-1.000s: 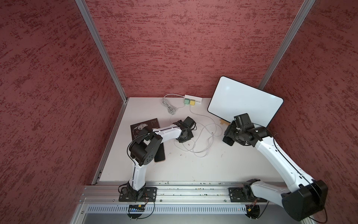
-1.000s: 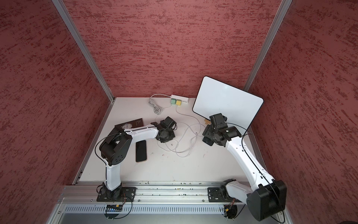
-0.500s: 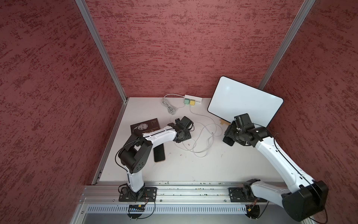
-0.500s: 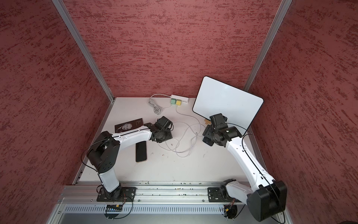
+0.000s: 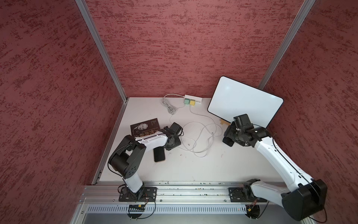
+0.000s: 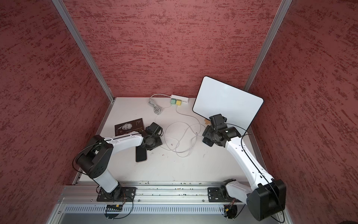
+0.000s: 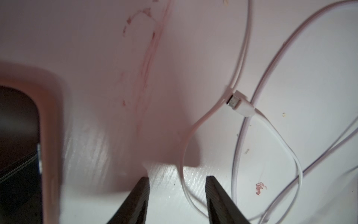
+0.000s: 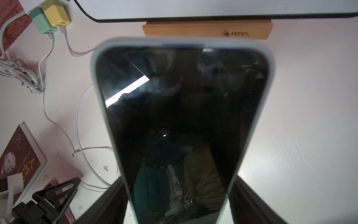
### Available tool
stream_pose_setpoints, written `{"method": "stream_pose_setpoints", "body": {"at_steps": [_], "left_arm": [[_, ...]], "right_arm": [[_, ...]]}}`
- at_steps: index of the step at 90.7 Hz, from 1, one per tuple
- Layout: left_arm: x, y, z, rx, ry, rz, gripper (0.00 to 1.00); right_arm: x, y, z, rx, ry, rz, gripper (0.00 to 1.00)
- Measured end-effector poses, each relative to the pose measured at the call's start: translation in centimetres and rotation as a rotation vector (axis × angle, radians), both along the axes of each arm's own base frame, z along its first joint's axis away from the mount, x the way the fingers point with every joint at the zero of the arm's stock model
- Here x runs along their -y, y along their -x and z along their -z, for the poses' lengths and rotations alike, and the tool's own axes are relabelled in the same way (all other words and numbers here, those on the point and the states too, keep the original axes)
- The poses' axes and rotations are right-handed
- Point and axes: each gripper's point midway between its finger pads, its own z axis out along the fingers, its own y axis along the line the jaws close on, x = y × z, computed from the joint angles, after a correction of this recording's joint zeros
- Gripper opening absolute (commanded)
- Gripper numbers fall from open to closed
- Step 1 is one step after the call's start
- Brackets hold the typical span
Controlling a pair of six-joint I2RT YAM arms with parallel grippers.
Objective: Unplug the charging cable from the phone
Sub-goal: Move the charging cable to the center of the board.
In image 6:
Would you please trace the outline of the green-edged black phone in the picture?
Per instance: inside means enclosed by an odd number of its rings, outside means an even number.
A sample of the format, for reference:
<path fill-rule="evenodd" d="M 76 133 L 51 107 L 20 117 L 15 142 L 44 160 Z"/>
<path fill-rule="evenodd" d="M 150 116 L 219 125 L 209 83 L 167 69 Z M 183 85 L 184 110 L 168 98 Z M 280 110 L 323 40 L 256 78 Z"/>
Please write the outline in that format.
<path fill-rule="evenodd" d="M 202 139 L 202 142 L 203 142 L 204 144 L 208 145 L 209 147 L 212 147 L 212 146 L 214 145 L 214 142 L 212 142 L 209 138 L 206 138 L 206 137 L 204 137 L 204 138 Z"/>

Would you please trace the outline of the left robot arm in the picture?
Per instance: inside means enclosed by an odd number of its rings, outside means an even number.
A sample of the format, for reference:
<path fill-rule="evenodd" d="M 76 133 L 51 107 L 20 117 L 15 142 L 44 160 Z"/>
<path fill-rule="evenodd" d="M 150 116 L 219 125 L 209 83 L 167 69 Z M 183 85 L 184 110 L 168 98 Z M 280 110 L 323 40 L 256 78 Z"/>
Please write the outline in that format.
<path fill-rule="evenodd" d="M 108 169 L 111 157 L 135 147 L 136 162 L 146 161 L 147 151 L 162 145 L 162 134 L 162 128 L 158 127 L 154 130 L 146 128 L 110 138 L 96 135 L 78 153 L 72 164 L 79 166 L 83 174 L 99 185 L 99 194 L 108 200 L 119 201 L 124 193 L 120 183 Z"/>

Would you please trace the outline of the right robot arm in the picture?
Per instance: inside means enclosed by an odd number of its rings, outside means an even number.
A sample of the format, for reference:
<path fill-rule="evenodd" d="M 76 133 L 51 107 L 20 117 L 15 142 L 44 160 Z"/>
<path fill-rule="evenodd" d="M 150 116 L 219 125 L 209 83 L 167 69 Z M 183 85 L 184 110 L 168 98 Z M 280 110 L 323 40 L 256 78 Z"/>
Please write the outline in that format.
<path fill-rule="evenodd" d="M 203 142 L 210 147 L 224 147 L 235 158 L 249 182 L 249 185 L 244 185 L 235 179 L 228 179 L 218 188 L 209 188 L 210 202 L 234 203 L 237 200 L 247 205 L 252 216 L 258 221 L 285 210 L 286 185 L 261 166 L 244 144 L 243 137 L 236 128 L 208 125 L 203 132 Z"/>

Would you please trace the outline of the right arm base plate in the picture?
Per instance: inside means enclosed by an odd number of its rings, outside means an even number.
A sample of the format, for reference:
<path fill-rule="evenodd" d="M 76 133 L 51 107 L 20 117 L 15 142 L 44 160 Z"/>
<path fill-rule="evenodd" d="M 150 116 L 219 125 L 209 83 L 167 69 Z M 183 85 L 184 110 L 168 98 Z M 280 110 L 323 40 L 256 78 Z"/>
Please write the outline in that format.
<path fill-rule="evenodd" d="M 234 199 L 228 195 L 225 187 L 209 187 L 208 201 L 210 203 L 230 203 L 233 201 L 241 202 L 238 198 Z"/>

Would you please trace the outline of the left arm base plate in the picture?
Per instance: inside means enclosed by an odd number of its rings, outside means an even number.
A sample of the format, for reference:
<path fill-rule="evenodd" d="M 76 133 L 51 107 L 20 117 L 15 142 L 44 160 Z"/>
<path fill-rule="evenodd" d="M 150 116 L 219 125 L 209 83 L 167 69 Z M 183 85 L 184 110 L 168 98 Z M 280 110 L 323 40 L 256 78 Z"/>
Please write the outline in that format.
<path fill-rule="evenodd" d="M 102 187 L 97 189 L 97 202 L 126 202 L 133 201 L 136 195 L 136 187 L 116 187 L 111 193 Z"/>

